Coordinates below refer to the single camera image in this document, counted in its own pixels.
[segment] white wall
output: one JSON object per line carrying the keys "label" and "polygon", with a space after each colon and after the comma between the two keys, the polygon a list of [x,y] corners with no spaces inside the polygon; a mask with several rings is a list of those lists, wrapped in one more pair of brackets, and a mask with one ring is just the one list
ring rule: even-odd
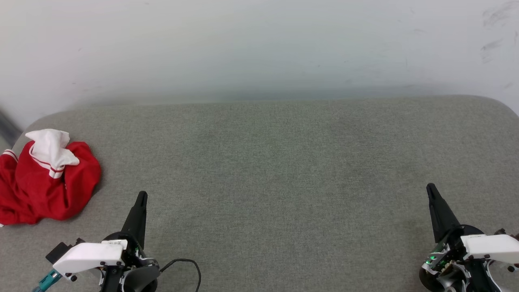
{"label": "white wall", "polygon": [[519,2],[2,0],[0,107],[474,94],[519,113]]}

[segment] red garment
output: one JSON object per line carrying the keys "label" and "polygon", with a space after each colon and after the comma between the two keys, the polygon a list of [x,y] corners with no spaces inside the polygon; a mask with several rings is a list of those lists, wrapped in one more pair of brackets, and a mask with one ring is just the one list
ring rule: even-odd
{"label": "red garment", "polygon": [[66,149],[79,164],[60,169],[31,157],[33,144],[25,145],[19,161],[10,150],[0,155],[0,224],[66,220],[87,205],[101,178],[101,166],[86,143],[70,143]]}

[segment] white cloth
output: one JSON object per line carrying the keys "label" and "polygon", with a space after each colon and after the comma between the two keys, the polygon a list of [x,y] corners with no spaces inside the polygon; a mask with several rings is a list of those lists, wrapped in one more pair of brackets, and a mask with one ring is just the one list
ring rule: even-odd
{"label": "white cloth", "polygon": [[34,140],[29,154],[41,167],[49,170],[52,178],[61,177],[65,165],[79,164],[79,159],[70,150],[65,149],[70,141],[69,133],[43,129],[29,132],[25,136]]}

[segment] robotic arm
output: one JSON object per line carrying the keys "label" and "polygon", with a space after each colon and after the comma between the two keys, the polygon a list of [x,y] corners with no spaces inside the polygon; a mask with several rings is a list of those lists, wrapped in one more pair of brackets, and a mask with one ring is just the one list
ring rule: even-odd
{"label": "robotic arm", "polygon": [[420,269],[420,280],[432,292],[501,292],[489,266],[494,261],[519,267],[519,241],[504,229],[485,235],[460,224],[433,183],[427,185],[434,241],[437,243]]}
{"label": "robotic arm", "polygon": [[120,232],[107,236],[101,243],[87,243],[78,238],[75,245],[58,244],[47,256],[53,270],[47,274],[33,292],[46,291],[60,278],[76,281],[76,273],[90,270],[101,272],[101,292],[154,292],[157,278],[176,261],[189,261],[198,271],[198,288],[201,275],[198,265],[187,259],[173,260],[162,270],[154,258],[144,253],[146,229],[146,203],[148,195],[141,191],[131,208]]}

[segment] wire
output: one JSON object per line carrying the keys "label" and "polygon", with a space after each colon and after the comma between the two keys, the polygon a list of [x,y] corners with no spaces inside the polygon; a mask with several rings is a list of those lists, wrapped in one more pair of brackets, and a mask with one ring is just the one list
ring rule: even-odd
{"label": "wire", "polygon": [[195,292],[198,292],[198,288],[200,288],[200,282],[202,282],[202,274],[200,273],[200,268],[198,267],[198,264],[193,261],[193,260],[190,260],[190,259],[174,259],[170,262],[168,262],[164,268],[160,269],[160,272],[162,273],[163,271],[165,271],[167,268],[169,268],[172,264],[178,262],[178,261],[185,261],[185,262],[192,262],[193,264],[195,264],[195,267],[196,267],[196,270],[198,272],[198,285],[196,286],[196,290]]}

